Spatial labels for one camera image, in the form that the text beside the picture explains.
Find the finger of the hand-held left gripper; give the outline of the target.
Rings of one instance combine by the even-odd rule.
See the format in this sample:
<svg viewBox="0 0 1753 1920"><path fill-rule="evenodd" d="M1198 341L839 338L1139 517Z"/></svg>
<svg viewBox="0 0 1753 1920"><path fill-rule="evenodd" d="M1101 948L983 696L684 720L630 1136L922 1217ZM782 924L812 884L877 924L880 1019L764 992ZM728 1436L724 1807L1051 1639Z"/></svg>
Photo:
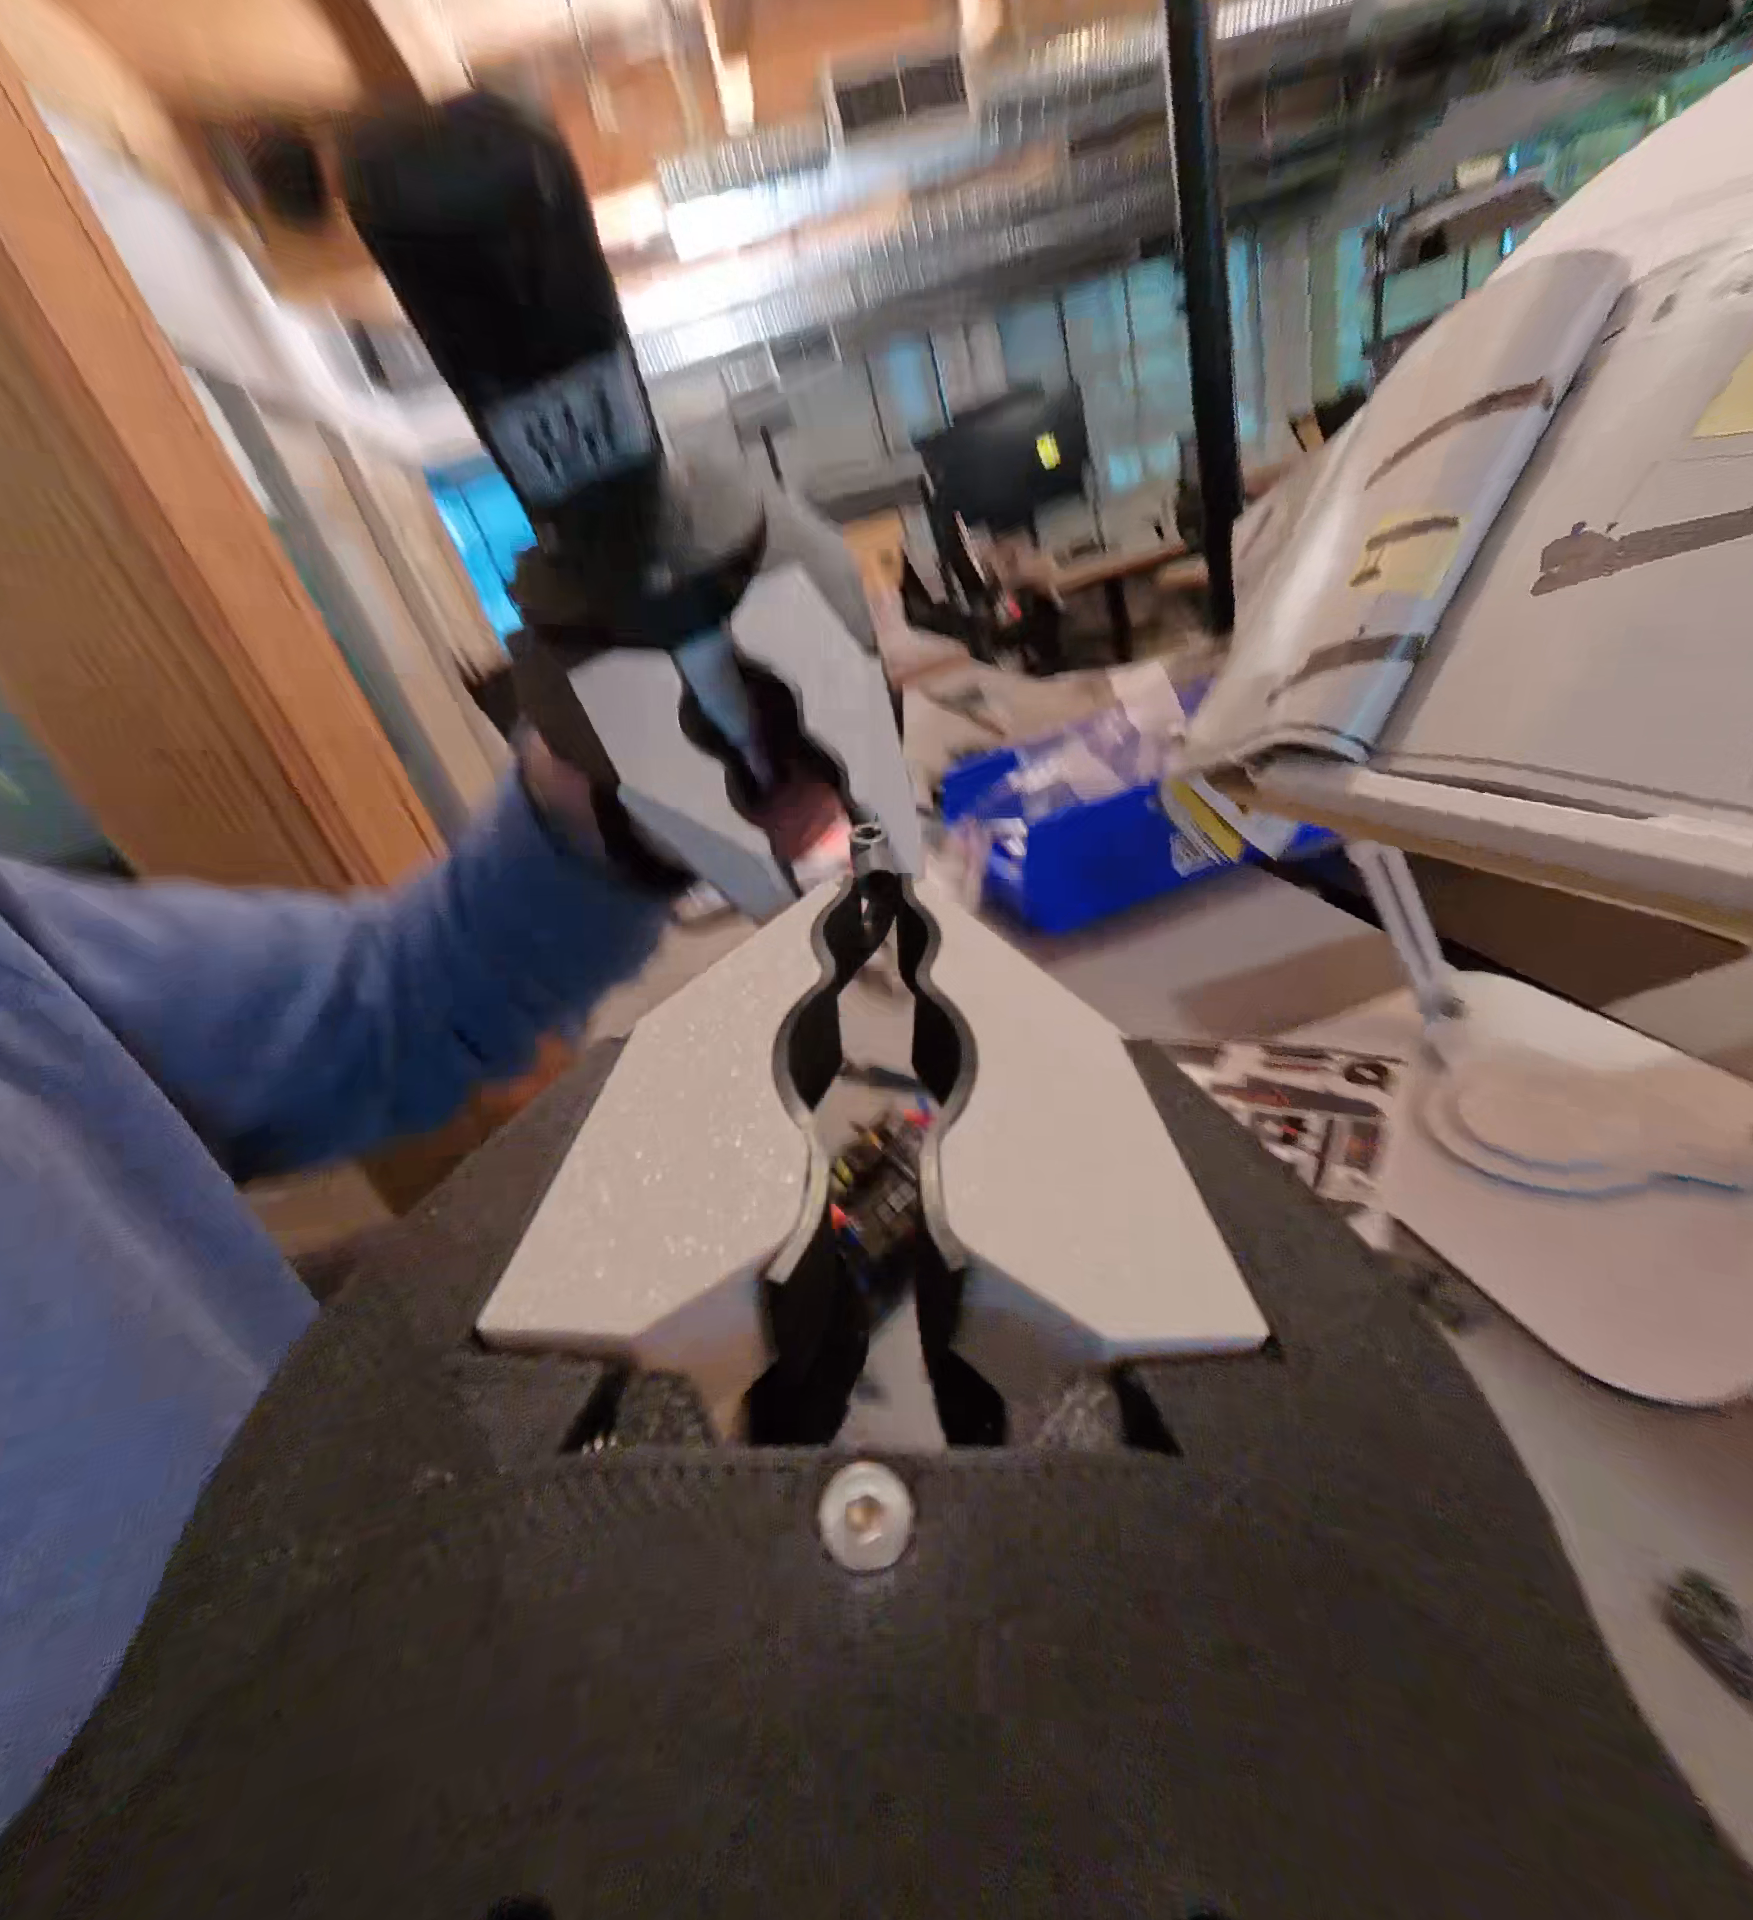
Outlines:
<svg viewBox="0 0 1753 1920"><path fill-rule="evenodd" d="M776 919L796 900L795 877L745 816L728 759L694 740L684 663L664 648L611 646L572 666L572 693L646 846L742 915Z"/></svg>
<svg viewBox="0 0 1753 1920"><path fill-rule="evenodd" d="M785 562L749 584L734 654L768 746L830 779L852 824L880 828L887 871L922 877L926 836L886 666L805 568Z"/></svg>

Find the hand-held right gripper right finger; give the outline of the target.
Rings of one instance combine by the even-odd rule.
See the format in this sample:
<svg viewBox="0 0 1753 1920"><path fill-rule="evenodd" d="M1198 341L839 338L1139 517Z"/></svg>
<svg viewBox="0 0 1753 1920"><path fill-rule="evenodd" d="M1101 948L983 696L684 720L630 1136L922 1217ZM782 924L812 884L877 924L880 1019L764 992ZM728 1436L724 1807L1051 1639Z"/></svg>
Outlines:
<svg viewBox="0 0 1753 1920"><path fill-rule="evenodd" d="M1075 1385L1272 1339L1124 1036L927 881L897 897L919 1146L914 1311L951 1447Z"/></svg>

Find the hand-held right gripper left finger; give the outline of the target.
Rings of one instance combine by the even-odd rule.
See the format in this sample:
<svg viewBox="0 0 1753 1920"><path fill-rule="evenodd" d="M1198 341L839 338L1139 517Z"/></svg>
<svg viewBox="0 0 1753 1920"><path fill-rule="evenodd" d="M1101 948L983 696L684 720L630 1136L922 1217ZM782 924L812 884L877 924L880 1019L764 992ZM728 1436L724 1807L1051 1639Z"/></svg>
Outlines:
<svg viewBox="0 0 1753 1920"><path fill-rule="evenodd" d="M768 1370L764 1284L808 1215L815 1119L776 1082L791 1012L833 976L812 891L648 1009L478 1311L503 1355L685 1379L721 1440Z"/></svg>

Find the person's left forearm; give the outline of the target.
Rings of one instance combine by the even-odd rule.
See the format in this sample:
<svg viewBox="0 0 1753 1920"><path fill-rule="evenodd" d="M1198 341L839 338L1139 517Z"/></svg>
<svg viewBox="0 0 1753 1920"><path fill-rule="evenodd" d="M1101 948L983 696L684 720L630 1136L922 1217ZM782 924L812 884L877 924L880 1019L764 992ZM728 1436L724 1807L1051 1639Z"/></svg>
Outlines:
<svg viewBox="0 0 1753 1920"><path fill-rule="evenodd" d="M249 1180L436 1129L641 971L665 924L590 838L593 793L523 772L445 861L388 897L197 908L192 1100Z"/></svg>

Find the partly built lego car chassis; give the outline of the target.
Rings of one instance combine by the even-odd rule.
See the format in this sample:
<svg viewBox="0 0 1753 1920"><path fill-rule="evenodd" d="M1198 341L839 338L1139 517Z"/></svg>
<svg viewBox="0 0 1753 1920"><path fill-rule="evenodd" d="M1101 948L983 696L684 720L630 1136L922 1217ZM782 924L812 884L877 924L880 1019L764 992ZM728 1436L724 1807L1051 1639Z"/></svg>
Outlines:
<svg viewBox="0 0 1753 1920"><path fill-rule="evenodd" d="M919 1161L937 1113L926 1099L893 1103L830 1161L825 1227L863 1301L899 1298L926 1234Z"/></svg>

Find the lego sticker sheet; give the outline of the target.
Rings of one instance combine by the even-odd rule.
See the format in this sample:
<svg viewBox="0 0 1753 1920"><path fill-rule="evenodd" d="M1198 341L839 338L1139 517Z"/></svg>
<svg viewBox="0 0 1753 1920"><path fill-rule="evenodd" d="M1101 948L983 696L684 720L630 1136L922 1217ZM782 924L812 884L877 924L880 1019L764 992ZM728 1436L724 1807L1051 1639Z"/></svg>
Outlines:
<svg viewBox="0 0 1753 1920"><path fill-rule="evenodd" d="M1381 1183L1407 1082L1404 1062L1257 1039L1172 1045L1168 1052L1368 1249L1395 1249Z"/></svg>

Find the lego instruction booklet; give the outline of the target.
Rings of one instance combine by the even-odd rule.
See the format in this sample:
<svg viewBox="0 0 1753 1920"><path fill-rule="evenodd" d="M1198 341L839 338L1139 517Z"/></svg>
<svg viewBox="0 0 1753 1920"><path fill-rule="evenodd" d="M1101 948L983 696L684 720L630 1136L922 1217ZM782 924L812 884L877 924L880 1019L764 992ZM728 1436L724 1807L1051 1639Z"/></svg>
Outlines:
<svg viewBox="0 0 1753 1920"><path fill-rule="evenodd" d="M1432 324L1253 548L1196 773L1753 945L1753 65Z"/></svg>

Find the person's left hand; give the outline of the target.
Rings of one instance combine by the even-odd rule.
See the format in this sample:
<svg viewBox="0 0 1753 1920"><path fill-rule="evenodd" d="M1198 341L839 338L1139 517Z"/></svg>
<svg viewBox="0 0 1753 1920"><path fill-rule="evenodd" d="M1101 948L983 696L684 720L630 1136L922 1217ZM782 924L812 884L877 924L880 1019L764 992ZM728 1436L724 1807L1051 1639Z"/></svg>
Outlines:
<svg viewBox="0 0 1753 1920"><path fill-rule="evenodd" d="M512 746L517 779L556 838L648 900L677 900L698 884L688 868L641 836L620 803L581 767L556 757L536 729L517 729ZM772 854L791 871L849 841L849 813L836 791L818 779L785 779L745 803L742 816L766 833Z"/></svg>

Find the clear plastic bag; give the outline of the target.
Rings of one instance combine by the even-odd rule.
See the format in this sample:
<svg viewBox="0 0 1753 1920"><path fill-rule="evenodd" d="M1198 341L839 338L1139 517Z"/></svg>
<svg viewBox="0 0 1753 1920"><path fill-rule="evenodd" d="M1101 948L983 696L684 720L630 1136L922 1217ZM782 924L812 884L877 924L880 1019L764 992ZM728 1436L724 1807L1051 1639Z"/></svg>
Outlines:
<svg viewBox="0 0 1753 1920"><path fill-rule="evenodd" d="M1182 757L1209 675L1158 658L1109 668L1104 688L1104 705L1008 750L1008 772L974 804L986 828L1034 828L1071 809L1152 789Z"/></svg>

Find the black monitor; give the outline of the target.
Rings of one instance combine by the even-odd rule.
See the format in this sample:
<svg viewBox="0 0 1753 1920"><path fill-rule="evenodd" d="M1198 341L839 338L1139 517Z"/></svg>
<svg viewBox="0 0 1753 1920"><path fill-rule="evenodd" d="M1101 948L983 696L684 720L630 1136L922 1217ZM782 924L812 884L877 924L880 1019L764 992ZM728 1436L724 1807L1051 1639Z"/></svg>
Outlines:
<svg viewBox="0 0 1753 1920"><path fill-rule="evenodd" d="M932 501L967 530L1037 533L1040 516L1091 494L1091 433L1081 389L1011 386L914 439Z"/></svg>

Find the blue plastic bin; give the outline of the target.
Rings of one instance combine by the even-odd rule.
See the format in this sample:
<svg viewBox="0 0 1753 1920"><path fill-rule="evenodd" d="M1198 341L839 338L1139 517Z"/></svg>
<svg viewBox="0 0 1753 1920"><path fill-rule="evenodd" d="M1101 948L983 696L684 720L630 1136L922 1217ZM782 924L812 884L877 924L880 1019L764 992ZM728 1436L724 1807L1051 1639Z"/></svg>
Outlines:
<svg viewBox="0 0 1753 1920"><path fill-rule="evenodd" d="M1064 937L1239 868L1319 860L1341 838L1246 811L1213 783L1168 772L1152 789L1071 809L1034 828L990 831L974 804L1008 772L1000 749L939 777L939 816L983 846L983 897L1023 929Z"/></svg>

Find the wooden pillar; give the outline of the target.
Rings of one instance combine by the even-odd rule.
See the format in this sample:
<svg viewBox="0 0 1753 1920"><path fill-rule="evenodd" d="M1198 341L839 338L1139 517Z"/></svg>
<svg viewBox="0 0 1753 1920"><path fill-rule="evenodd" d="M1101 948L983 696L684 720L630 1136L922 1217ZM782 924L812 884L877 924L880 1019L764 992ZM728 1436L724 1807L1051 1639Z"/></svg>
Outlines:
<svg viewBox="0 0 1753 1920"><path fill-rule="evenodd" d="M2 42L0 696L140 874L355 891L441 850Z"/></svg>

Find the black pole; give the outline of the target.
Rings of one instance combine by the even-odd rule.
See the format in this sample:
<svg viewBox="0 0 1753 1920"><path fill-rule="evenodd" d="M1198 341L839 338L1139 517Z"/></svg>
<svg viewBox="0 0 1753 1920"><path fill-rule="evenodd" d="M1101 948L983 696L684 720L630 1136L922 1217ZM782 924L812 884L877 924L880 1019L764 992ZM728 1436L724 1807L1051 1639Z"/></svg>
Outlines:
<svg viewBox="0 0 1753 1920"><path fill-rule="evenodd" d="M1175 160L1178 268L1183 281L1186 378L1200 494L1200 558L1219 638L1239 617L1233 530L1243 511L1233 305L1220 193L1215 31L1209 2L1163 2L1168 127Z"/></svg>

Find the white book stand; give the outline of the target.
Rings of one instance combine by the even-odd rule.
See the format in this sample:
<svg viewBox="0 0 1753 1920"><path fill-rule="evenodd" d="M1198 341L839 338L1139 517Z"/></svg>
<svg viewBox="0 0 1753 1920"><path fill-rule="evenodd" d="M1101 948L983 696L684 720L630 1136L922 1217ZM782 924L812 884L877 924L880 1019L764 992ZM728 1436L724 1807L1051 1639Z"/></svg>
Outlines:
<svg viewBox="0 0 1753 1920"><path fill-rule="evenodd" d="M1753 813L1610 811L1274 757L1219 783L1343 833L1418 1009L1388 1208L1573 1370L1753 1396L1753 1084L1501 974L1447 964L1410 868L1633 908L1753 951Z"/></svg>

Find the dark grey lego bracket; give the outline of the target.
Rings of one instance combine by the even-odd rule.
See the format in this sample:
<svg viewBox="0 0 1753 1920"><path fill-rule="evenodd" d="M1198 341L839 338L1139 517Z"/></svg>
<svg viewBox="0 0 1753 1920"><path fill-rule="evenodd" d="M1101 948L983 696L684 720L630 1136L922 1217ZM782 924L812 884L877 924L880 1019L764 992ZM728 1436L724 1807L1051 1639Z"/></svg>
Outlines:
<svg viewBox="0 0 1753 1920"><path fill-rule="evenodd" d="M1753 1712L1753 1623L1728 1586L1706 1569L1680 1569L1656 1616L1688 1659Z"/></svg>

